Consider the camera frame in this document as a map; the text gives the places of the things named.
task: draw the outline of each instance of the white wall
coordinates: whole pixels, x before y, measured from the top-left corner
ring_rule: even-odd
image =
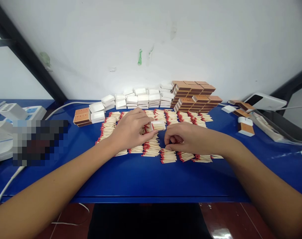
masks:
[[[183,78],[208,81],[226,101],[269,94],[302,70],[302,0],[0,4],[35,52],[51,57],[51,74],[69,99]]]
[[[302,89],[294,93],[287,107],[302,106]],[[285,110],[284,117],[302,128],[302,108]]]
[[[0,47],[0,99],[52,99],[8,47]]]

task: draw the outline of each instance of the hand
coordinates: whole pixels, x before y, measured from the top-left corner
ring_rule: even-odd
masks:
[[[187,122],[169,125],[164,143],[169,150],[202,155],[218,154],[223,157],[244,147],[231,136]]]
[[[141,145],[153,138],[158,132],[153,130],[145,135],[140,135],[140,129],[153,121],[146,113],[139,107],[129,111],[117,124],[112,134],[108,137],[112,142],[116,143],[119,151],[130,149]]]

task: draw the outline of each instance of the dark pants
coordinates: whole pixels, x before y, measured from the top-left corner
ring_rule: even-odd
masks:
[[[210,238],[198,203],[95,204],[88,239]]]

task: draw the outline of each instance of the bundle of matches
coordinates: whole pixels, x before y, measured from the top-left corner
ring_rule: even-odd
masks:
[[[149,133],[151,132],[151,127],[149,124],[146,124],[144,126],[144,131],[146,133]],[[147,142],[144,143],[143,145],[143,154],[141,156],[143,157],[156,157],[158,156],[160,153],[161,147],[160,147],[160,144],[159,144],[159,140],[158,140],[158,134],[155,134],[153,136],[153,138]]]
[[[120,112],[110,112],[109,113],[109,118],[115,118],[116,121],[118,122],[120,120]]]
[[[136,147],[133,147],[131,149],[128,149],[129,153],[143,153],[143,146],[138,145]]]
[[[165,119],[167,120],[167,125],[178,123],[178,116],[176,112],[172,110],[164,110]]]
[[[175,154],[175,151],[173,151],[173,150],[161,149],[160,155],[161,155],[162,164],[174,163],[177,161],[177,156]]]
[[[101,135],[98,138],[96,144],[99,143],[101,140],[109,137],[112,134],[112,132],[115,128],[115,125],[116,125],[116,120],[117,120],[117,117],[107,117],[105,119],[105,121],[101,125],[101,128],[100,128]]]
[[[202,120],[205,121],[205,122],[211,122],[211,121],[213,121],[212,117],[210,115],[208,115],[208,114],[199,113],[199,115],[202,117]]]
[[[139,134],[144,135],[144,127],[141,127]],[[143,145],[138,145],[131,149],[128,149],[129,153],[143,153]]]
[[[193,124],[207,128],[205,121],[202,120],[202,116],[199,116],[197,113],[188,112],[188,116],[190,116]]]
[[[184,152],[178,152],[178,156],[182,162],[186,162],[195,157],[194,154]]]
[[[127,113],[127,112],[121,112],[121,114],[120,114],[120,120],[121,120],[121,118],[122,118],[123,116],[126,115],[126,113]],[[125,154],[128,154],[128,150],[127,150],[127,149],[124,149],[124,150],[120,151],[119,153],[117,153],[117,154],[115,155],[115,157],[121,156],[121,155],[125,155]]]
[[[144,112],[146,113],[146,115],[147,115],[148,117],[151,117],[151,118],[153,118],[153,119],[156,120],[155,115],[154,115],[154,111],[151,111],[151,110],[144,110]]]
[[[196,163],[211,163],[213,162],[210,155],[195,155],[195,159],[192,159]]]
[[[166,124],[165,114],[163,110],[154,109],[153,113],[155,120],[162,120]]]
[[[121,114],[120,114],[120,119],[122,119],[122,117],[125,116],[126,113],[127,113],[126,111],[125,111],[125,112],[121,112]]]
[[[218,154],[212,154],[211,159],[223,159],[223,157],[221,155],[218,155]]]
[[[178,111],[177,114],[180,122],[192,123],[191,117],[188,116],[187,112]]]

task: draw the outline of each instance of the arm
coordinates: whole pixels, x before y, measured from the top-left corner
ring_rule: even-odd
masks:
[[[0,238],[34,238],[103,164],[157,133],[139,134],[140,128],[151,120],[140,108],[130,111],[111,136],[0,205]]]
[[[176,139],[184,142],[175,144]],[[190,123],[178,123],[167,127],[165,144],[166,149],[175,151],[223,156],[272,231],[279,238],[302,238],[302,195],[240,141]]]

